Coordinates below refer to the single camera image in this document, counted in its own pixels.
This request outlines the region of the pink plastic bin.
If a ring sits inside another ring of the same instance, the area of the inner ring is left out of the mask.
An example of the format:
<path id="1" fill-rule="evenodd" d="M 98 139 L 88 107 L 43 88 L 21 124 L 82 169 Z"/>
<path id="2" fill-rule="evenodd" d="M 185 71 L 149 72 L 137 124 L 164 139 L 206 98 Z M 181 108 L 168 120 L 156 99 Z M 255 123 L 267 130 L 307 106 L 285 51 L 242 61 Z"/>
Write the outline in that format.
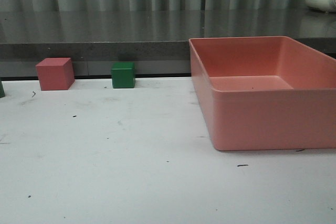
<path id="1" fill-rule="evenodd" d="M 335 147 L 335 59 L 285 36 L 192 38 L 191 75 L 219 151 Z"/>

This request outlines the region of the green cube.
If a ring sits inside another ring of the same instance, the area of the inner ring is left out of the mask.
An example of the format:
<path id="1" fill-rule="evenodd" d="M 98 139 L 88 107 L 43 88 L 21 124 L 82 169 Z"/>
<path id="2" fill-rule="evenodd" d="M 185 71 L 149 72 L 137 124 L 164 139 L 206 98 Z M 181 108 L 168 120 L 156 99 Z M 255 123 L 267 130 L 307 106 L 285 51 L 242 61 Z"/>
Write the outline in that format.
<path id="1" fill-rule="evenodd" d="M 112 87 L 126 89 L 135 87 L 134 62 L 115 62 L 111 68 Z"/>

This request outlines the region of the pink cube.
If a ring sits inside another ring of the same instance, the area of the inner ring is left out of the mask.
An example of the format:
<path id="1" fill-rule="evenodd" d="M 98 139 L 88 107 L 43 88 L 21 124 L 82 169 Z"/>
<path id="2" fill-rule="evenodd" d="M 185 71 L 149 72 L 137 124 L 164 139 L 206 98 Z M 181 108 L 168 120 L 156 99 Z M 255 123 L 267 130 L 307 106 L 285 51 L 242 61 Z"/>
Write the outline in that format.
<path id="1" fill-rule="evenodd" d="M 75 81 L 72 60 L 45 58 L 36 65 L 41 91 L 68 90 Z"/>

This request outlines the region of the green block at left edge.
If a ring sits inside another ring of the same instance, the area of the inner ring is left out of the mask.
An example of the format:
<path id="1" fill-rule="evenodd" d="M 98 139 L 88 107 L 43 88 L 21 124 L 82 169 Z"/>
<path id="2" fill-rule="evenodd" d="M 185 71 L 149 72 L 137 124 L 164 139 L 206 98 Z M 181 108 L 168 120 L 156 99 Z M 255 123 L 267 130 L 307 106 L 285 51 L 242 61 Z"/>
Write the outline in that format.
<path id="1" fill-rule="evenodd" d="M 3 97 L 5 97 L 5 91 L 4 91 L 2 81 L 0 80 L 0 98 L 3 98 Z"/>

